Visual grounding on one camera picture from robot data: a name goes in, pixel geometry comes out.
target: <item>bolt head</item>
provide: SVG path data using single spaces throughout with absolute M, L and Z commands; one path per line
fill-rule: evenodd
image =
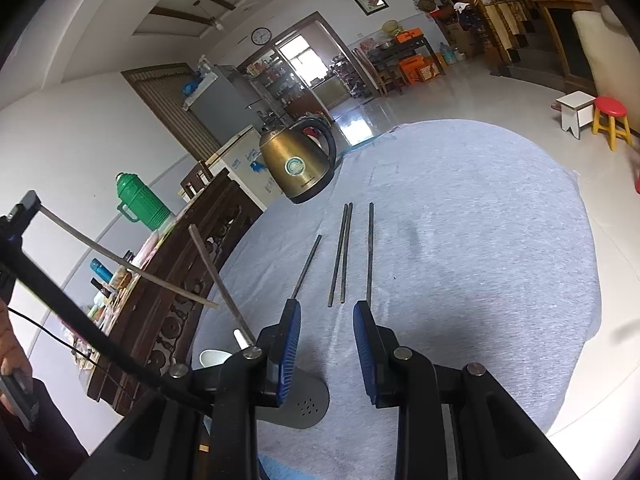
M 411 356 L 413 354 L 414 353 L 411 352 L 411 350 L 406 346 L 399 346 L 394 350 L 394 357 L 396 359 L 400 359 L 401 361 L 407 361 L 408 359 L 411 359 Z
M 484 365 L 481 365 L 480 363 L 469 363 L 466 366 L 466 371 L 469 372 L 471 375 L 480 377 L 485 374 L 486 368 L 484 367 Z
M 189 373 L 189 367 L 186 364 L 178 363 L 169 367 L 169 375 L 174 379 L 180 379 Z
M 262 348 L 258 348 L 257 346 L 249 346 L 249 348 L 245 348 L 242 350 L 242 356 L 245 359 L 257 359 L 262 355 Z

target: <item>refrigerator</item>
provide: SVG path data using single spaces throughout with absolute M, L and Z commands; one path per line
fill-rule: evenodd
M 230 71 L 225 67 L 214 66 L 213 73 L 217 77 L 208 76 L 203 81 L 206 88 L 202 91 L 198 88 L 196 91 L 197 97 L 189 104 L 191 112 L 204 124 L 220 146 L 224 146 L 248 126 L 254 126 L 261 132 L 264 121 L 252 108 L 261 101 L 258 93 L 246 81 L 246 85 L 242 85 L 242 82 L 237 80 L 235 74 L 238 74 L 240 79 L 242 76 L 234 68 Z M 236 79 L 236 84 L 233 85 L 230 79 Z

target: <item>electric kettle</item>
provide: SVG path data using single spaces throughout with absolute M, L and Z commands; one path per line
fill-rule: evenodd
M 309 127 L 326 139 L 329 155 L 304 133 Z M 289 128 L 265 133 L 260 151 L 271 176 L 294 204 L 315 197 L 334 177 L 334 136 L 320 119 L 305 118 Z

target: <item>gray tablecloth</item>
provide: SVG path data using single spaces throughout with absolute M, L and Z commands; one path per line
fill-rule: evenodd
M 353 202 L 347 298 L 327 308 L 345 202 Z M 259 423 L 260 451 L 327 480 L 393 476 L 397 412 L 370 405 L 352 326 L 353 305 L 366 295 L 369 202 L 376 322 L 436 364 L 484 363 L 548 430 L 582 346 L 600 325 L 593 237 L 577 183 L 513 132 L 428 121 L 345 155 L 331 184 L 309 202 L 271 205 L 222 269 L 258 333 L 278 322 L 322 234 L 298 295 L 296 365 L 324 377 L 331 405 L 309 430 Z M 212 298 L 222 300 L 215 292 Z M 206 310 L 194 365 L 207 348 L 237 351 L 234 328 L 228 312 Z

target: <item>white bowl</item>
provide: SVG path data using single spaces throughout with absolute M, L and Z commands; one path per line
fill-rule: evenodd
M 203 350 L 200 354 L 200 364 L 208 368 L 210 366 L 218 366 L 231 357 L 229 352 L 222 350 Z

